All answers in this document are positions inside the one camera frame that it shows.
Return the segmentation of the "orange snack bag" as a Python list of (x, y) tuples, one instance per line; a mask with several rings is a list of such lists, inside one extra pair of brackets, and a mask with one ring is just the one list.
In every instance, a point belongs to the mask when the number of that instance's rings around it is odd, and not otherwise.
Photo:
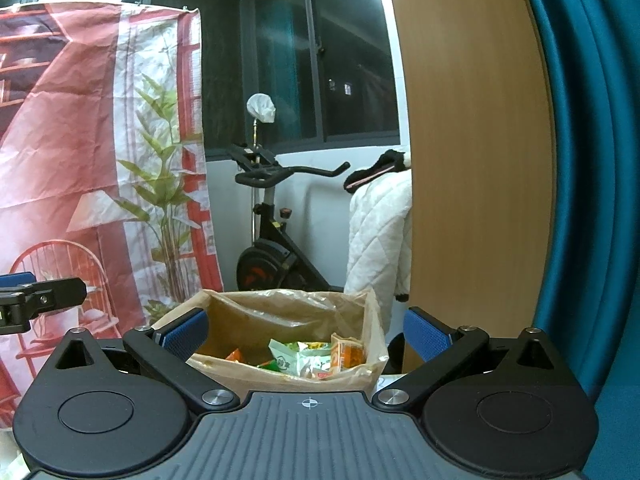
[(237, 362), (237, 363), (244, 363), (245, 359), (244, 356), (242, 355), (242, 352), (239, 348), (236, 348), (235, 350), (233, 350), (227, 357), (226, 357), (227, 361), (231, 361), (231, 362)]

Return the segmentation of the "orange white snack bar packet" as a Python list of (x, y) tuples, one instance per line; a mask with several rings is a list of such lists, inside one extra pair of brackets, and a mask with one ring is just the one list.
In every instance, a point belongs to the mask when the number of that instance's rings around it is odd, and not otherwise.
[(366, 362), (366, 350), (363, 343), (352, 337), (331, 335), (331, 365), (330, 372), (336, 374), (343, 370), (350, 370)]

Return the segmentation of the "green snack bag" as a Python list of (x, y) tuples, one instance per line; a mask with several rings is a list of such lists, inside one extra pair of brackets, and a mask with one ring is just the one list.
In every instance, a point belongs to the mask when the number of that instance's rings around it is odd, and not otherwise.
[(307, 379), (323, 379), (332, 374), (329, 342), (292, 341), (285, 344), (271, 339), (268, 348), (272, 359), (258, 365), (262, 370)]

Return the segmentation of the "white quilted blanket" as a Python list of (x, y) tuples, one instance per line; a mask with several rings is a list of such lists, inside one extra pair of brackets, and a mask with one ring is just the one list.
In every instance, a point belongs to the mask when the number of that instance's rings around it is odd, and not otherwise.
[(393, 303), (407, 296), (411, 280), (412, 173), (382, 174), (361, 185), (349, 204), (344, 292), (372, 288), (381, 321), (390, 325)]

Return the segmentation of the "red printed backdrop cloth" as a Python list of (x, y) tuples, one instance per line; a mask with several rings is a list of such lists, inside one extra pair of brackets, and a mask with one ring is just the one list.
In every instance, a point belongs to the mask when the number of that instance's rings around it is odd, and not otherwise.
[(117, 338), (221, 289), (198, 11), (133, 3), (1, 12), (1, 270), (80, 278), (86, 300), (1, 341), (1, 425), (73, 327)]

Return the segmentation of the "cardboard box with plastic liner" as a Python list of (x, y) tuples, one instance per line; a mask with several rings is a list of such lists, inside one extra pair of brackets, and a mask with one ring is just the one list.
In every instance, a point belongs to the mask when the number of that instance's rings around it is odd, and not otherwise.
[[(368, 396), (388, 361), (373, 290), (355, 295), (273, 289), (259, 292), (215, 292), (203, 289), (153, 324), (161, 328), (179, 315), (201, 308), (208, 317), (208, 336), (186, 362), (243, 399), (251, 391), (363, 391)], [(328, 342), (332, 334), (359, 339), (366, 362), (323, 379), (307, 379), (262, 370), (272, 359), (269, 341)], [(227, 361), (236, 348), (244, 363)]]

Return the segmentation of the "black exercise bike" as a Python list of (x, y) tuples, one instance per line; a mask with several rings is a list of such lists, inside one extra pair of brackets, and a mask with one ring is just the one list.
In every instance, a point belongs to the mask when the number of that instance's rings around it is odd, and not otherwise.
[(232, 144), (228, 154), (240, 168), (234, 176), (239, 185), (252, 190), (252, 242), (239, 256), (235, 278), (241, 292), (268, 289), (296, 289), (305, 292), (341, 292), (330, 284), (286, 232), (290, 208), (277, 209), (274, 194), (278, 184), (296, 174), (336, 178), (350, 168), (343, 162), (333, 170), (309, 166), (283, 166), (272, 151), (258, 143), (258, 126), (276, 121), (277, 109), (271, 96), (254, 93), (246, 101), (253, 118), (252, 142)]

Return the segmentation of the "black pink item on blanket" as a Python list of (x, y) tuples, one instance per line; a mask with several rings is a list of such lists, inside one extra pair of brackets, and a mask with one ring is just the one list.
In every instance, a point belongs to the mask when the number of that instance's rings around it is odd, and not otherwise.
[(359, 169), (350, 174), (344, 181), (343, 188), (354, 194), (358, 188), (371, 183), (383, 174), (401, 172), (411, 167), (410, 155), (407, 152), (387, 150), (369, 168)]

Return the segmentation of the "wooden board panel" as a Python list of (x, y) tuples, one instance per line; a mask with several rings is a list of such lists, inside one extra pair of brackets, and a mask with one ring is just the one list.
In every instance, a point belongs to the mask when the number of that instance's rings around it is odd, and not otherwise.
[(551, 234), (554, 125), (528, 0), (392, 0), (412, 157), (410, 301), (514, 337)]

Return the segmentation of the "dark window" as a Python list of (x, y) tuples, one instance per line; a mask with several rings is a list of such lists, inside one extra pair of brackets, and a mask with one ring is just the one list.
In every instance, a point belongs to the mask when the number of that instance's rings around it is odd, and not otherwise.
[(277, 110), (258, 140), (280, 153), (400, 138), (390, 0), (118, 1), (200, 12), (209, 158), (248, 139), (245, 103), (256, 92)]

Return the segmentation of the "teal curtain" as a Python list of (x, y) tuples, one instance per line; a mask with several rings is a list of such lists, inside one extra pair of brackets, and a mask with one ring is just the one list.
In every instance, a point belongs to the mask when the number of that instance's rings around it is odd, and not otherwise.
[(591, 479), (639, 474), (639, 0), (529, 0), (555, 121), (534, 317), (599, 417)]

